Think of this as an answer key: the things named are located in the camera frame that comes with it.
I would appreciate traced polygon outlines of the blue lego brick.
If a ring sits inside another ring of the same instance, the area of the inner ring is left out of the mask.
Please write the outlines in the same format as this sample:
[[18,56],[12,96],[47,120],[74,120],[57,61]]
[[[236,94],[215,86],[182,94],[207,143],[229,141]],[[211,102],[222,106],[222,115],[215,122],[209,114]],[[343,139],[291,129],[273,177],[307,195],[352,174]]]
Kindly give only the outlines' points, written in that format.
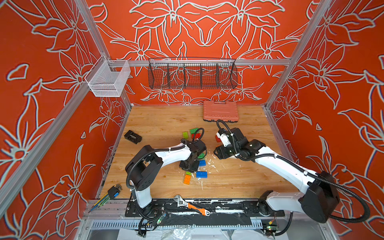
[[199,160],[199,167],[204,167],[206,166],[206,161],[205,160]]
[[205,171],[197,171],[196,172],[196,177],[198,179],[206,179],[208,177],[208,173]]

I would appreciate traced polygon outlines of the orange lego brick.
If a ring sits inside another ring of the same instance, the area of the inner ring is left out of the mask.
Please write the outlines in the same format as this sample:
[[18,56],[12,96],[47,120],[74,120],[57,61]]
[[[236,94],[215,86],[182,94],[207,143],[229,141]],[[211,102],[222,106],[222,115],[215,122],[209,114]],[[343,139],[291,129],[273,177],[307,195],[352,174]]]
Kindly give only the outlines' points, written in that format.
[[189,185],[191,182],[191,178],[192,178],[191,175],[186,174],[183,183],[186,185]]

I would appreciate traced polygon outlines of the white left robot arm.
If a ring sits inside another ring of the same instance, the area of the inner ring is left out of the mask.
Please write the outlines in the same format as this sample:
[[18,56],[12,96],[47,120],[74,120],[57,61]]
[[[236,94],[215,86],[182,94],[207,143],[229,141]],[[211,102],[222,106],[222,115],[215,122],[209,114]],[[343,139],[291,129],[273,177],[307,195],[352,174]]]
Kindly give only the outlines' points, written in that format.
[[198,156],[206,150],[201,140],[191,142],[182,139],[177,146],[164,149],[144,146],[125,168],[126,185],[133,191],[138,206],[143,209],[152,203],[150,186],[162,167],[179,162],[182,170],[196,172],[199,167]]

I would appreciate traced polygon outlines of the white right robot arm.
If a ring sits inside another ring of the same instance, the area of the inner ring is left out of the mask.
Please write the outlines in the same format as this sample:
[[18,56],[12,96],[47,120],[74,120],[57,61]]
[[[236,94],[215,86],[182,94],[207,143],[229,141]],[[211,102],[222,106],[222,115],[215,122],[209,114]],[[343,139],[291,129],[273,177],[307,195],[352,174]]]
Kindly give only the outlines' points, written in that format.
[[318,223],[325,223],[340,202],[337,188],[330,174],[301,167],[277,154],[266,144],[248,141],[240,129],[219,129],[217,137],[222,145],[214,154],[220,159],[237,158],[254,162],[275,172],[297,188],[297,192],[266,191],[258,199],[258,211],[270,216],[274,211],[304,213]]

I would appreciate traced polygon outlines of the dark green lego brick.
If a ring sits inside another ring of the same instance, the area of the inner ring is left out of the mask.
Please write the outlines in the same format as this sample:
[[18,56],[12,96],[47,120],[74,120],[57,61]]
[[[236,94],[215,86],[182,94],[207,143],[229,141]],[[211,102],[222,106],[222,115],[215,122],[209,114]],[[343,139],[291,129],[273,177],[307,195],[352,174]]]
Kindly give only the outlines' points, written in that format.
[[194,135],[198,131],[199,131],[199,128],[190,129],[190,134]]

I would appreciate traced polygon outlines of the salmon red tool case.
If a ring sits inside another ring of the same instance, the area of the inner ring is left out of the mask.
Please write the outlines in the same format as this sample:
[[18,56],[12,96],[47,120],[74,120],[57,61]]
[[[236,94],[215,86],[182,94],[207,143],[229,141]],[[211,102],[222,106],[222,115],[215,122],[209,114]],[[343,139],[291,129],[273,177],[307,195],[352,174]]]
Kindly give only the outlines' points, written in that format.
[[236,123],[239,121],[237,103],[230,101],[204,101],[203,120],[206,122],[223,120],[224,122]]

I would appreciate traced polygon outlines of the hex key set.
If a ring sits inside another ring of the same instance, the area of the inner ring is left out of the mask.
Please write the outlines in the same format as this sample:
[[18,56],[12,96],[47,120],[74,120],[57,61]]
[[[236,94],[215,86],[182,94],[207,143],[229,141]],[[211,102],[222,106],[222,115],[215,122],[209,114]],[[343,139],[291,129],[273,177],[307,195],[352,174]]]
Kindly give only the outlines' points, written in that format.
[[107,191],[107,193],[92,206],[92,208],[89,210],[89,213],[105,205],[108,201],[115,199],[120,194],[121,191],[122,191],[122,186],[120,184],[112,186]]

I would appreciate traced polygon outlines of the orange handled adjustable wrench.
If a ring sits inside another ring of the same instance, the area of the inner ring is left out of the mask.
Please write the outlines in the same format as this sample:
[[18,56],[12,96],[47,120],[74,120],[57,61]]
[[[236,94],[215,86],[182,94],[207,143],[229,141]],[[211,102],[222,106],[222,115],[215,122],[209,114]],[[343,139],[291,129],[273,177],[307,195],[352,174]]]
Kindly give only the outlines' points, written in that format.
[[177,203],[178,207],[186,207],[187,209],[193,210],[203,216],[209,217],[211,215],[211,212],[204,209],[204,208],[199,208],[196,207],[189,202],[185,201],[180,195],[176,195],[174,197],[175,202]]

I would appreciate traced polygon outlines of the clear plastic wall bin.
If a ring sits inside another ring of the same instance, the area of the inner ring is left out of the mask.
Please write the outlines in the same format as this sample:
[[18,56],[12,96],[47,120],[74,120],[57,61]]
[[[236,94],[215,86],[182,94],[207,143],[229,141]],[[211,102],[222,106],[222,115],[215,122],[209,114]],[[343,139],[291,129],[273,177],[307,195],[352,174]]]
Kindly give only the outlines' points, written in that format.
[[120,97],[130,74],[128,61],[110,61],[101,56],[85,80],[96,97]]

